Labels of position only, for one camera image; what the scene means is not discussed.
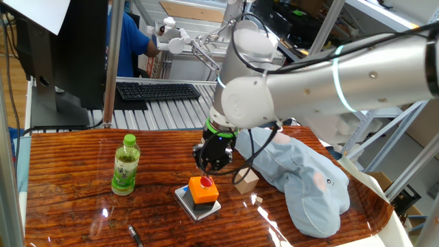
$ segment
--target bottle label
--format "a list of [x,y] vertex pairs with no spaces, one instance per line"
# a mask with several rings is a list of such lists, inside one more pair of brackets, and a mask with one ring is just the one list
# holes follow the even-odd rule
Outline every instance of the bottle label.
[[115,175],[112,178],[111,185],[119,190],[134,189],[137,164],[139,164],[138,159],[127,163],[115,158]]

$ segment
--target pen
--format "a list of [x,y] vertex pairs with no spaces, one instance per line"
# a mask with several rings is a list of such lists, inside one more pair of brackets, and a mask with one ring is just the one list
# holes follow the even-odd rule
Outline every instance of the pen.
[[140,237],[137,235],[136,231],[131,225],[128,225],[128,231],[130,232],[131,237],[135,240],[136,244],[139,247],[143,247],[143,244],[140,242]]

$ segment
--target man's arm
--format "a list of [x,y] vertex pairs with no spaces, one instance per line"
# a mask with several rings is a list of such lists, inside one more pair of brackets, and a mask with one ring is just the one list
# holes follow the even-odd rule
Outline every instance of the man's arm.
[[160,51],[157,50],[153,40],[137,29],[137,26],[131,17],[125,13],[123,17],[126,18],[126,21],[128,22],[127,28],[130,34],[131,50],[137,55],[145,54],[151,58],[157,56]]
[[153,57],[157,56],[159,53],[160,53],[160,51],[157,50],[157,47],[154,44],[154,42],[152,42],[152,40],[150,40],[148,42],[148,46],[147,46],[145,55],[150,57],[150,58],[153,58]]

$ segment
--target orange cube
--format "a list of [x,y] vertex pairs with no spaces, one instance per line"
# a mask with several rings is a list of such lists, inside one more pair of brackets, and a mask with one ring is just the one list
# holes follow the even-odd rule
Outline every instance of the orange cube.
[[207,203],[207,202],[215,202],[218,199],[218,190],[213,182],[212,178],[208,178],[211,180],[210,186],[202,185],[203,177],[192,177],[189,180],[189,189],[191,190],[193,201],[196,204]]

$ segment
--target wooden cube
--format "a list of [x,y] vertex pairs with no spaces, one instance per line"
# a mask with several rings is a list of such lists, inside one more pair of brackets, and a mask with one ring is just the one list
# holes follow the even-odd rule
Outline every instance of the wooden cube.
[[262,198],[256,197],[256,201],[254,202],[256,205],[261,206],[262,204]]
[[[247,169],[248,168],[244,168],[241,171],[239,171],[235,181],[240,180],[246,174]],[[235,187],[241,194],[247,193],[252,191],[256,187],[258,181],[259,181],[258,176],[252,170],[250,170],[247,176],[239,184],[235,185]]]

